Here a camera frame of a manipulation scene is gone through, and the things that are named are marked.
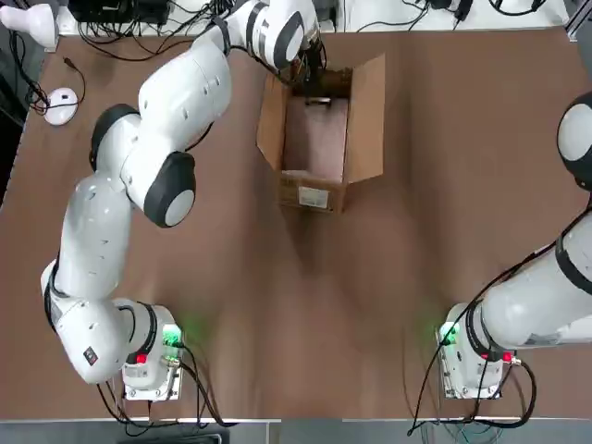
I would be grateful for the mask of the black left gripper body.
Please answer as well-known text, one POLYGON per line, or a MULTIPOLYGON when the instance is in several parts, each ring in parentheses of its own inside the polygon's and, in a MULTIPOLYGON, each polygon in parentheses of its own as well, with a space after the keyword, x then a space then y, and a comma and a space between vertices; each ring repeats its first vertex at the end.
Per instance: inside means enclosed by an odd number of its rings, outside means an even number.
POLYGON ((320 34, 317 33, 302 49, 305 81, 316 81, 327 66, 327 53, 320 34))

